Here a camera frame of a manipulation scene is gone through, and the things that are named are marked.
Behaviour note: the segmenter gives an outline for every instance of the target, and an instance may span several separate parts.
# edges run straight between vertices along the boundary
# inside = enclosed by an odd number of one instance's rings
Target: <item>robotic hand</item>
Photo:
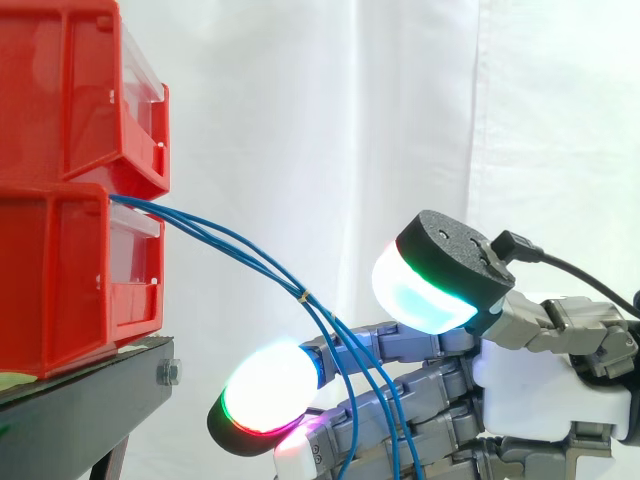
[[[376,296],[396,321],[353,332],[380,364],[422,362],[394,384],[426,479],[589,480],[610,466],[612,438],[640,445],[638,323],[584,297],[528,300],[512,290],[507,265],[514,259],[563,268],[640,314],[522,237],[504,232],[489,243],[455,220],[422,212],[374,268]],[[344,342],[334,337],[332,346],[334,354],[324,337],[301,345],[320,387],[360,371]],[[399,425],[389,388],[382,391]],[[356,405],[358,447],[343,478],[389,480],[393,455],[379,397],[367,392]],[[318,413],[261,445],[277,445],[279,480],[337,478],[351,447],[352,405]],[[213,437],[234,451],[212,418]],[[500,437],[478,438],[485,431]],[[398,445],[401,478],[416,478],[406,438]]]

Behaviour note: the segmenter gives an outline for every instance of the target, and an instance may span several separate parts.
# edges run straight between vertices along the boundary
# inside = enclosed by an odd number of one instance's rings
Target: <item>black sensor cap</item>
[[[215,442],[227,452],[241,457],[255,457],[274,449],[302,421],[303,416],[289,425],[268,433],[252,433],[236,425],[224,412],[222,395],[209,410],[207,428]]]
[[[423,210],[398,235],[402,258],[433,286],[488,311],[515,285],[490,265],[487,238],[438,212]]]

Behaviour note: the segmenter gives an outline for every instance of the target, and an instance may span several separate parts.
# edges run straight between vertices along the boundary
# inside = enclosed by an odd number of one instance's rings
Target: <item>black cable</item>
[[[569,262],[566,262],[560,258],[554,257],[553,255],[549,255],[548,253],[543,253],[538,257],[538,259],[542,263],[546,263],[547,265],[551,265],[552,267],[559,268],[560,270],[563,270],[573,275],[574,277],[582,280],[584,283],[595,288],[598,292],[600,292],[602,295],[607,297],[609,300],[611,300],[613,303],[618,305],[623,310],[627,311],[628,313],[630,313],[636,318],[640,318],[640,310],[638,310],[636,307],[631,305],[629,302],[627,302],[624,298],[622,298],[616,292],[614,292],[609,287],[607,287],[600,280],[592,277],[584,270],[581,270],[575,265],[571,265]]]

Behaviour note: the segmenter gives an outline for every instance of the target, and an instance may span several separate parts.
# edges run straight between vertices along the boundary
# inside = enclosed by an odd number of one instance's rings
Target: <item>led light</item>
[[[234,372],[223,394],[225,415],[255,434],[273,432],[300,417],[313,401],[318,372],[294,342],[260,350]]]
[[[407,264],[396,243],[384,251],[373,268],[378,302],[398,322],[430,334],[448,332],[478,313],[468,303],[424,280]]]

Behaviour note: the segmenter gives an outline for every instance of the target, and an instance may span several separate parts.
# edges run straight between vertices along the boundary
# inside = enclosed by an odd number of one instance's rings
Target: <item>screw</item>
[[[182,378],[182,362],[177,358],[165,360],[158,367],[158,383],[167,387],[180,383]]]

